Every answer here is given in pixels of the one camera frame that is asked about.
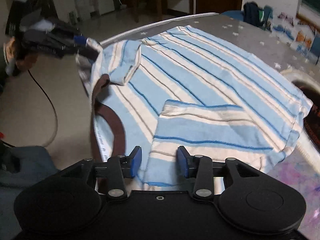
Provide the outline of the person's left hand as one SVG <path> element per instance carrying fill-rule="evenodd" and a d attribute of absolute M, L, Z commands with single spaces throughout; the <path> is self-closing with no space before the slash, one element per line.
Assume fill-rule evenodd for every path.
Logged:
<path fill-rule="evenodd" d="M 23 51 L 15 37 L 4 44 L 5 72 L 8 76 L 18 76 L 21 72 L 30 70 L 38 59 L 37 53 Z"/>

